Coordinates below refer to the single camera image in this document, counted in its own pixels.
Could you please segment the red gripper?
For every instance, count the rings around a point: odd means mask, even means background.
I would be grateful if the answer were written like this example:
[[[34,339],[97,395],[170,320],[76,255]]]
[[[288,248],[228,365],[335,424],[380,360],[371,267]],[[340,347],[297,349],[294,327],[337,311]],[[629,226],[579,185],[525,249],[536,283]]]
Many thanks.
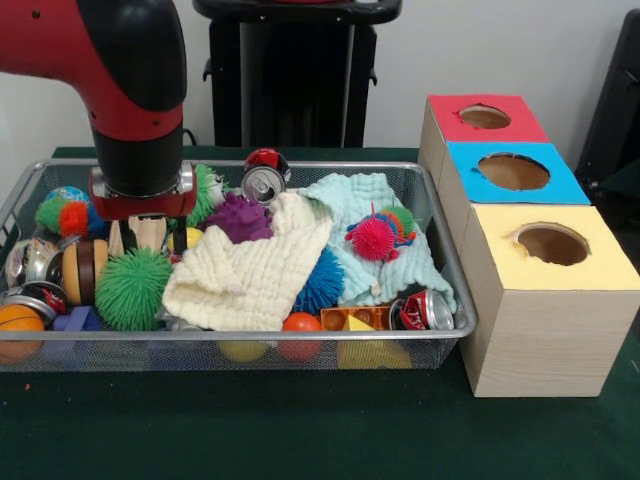
[[[124,221],[124,252],[138,249],[135,231],[130,227],[130,217],[169,217],[175,219],[173,231],[174,254],[187,250],[187,215],[196,204],[196,173],[189,161],[183,161],[178,182],[158,195],[127,196],[112,190],[105,182],[99,167],[90,171],[89,193],[98,215],[103,220]]]

